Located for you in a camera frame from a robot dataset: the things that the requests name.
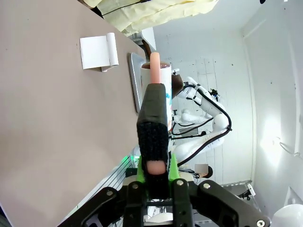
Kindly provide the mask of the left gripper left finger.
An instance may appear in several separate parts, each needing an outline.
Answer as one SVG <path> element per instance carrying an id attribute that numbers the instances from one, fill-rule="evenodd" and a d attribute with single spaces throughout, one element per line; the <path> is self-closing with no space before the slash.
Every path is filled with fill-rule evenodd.
<path id="1" fill-rule="evenodd" d="M 92 199 L 74 212 L 60 227 L 88 227 L 94 224 L 93 218 L 103 227 L 123 218 L 124 227 L 144 226 L 144 211 L 147 208 L 148 191 L 142 171 L 143 161 L 139 159 L 137 176 L 119 191 L 105 187 Z"/>

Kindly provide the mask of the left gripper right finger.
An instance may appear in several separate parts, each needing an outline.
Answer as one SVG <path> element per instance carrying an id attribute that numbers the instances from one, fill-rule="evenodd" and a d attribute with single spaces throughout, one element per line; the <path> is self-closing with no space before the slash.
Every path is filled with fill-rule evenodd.
<path id="1" fill-rule="evenodd" d="M 269 227 L 270 219 L 212 180 L 199 185 L 180 178 L 176 156 L 169 153 L 174 227 L 193 227 L 192 210 L 220 227 Z"/>

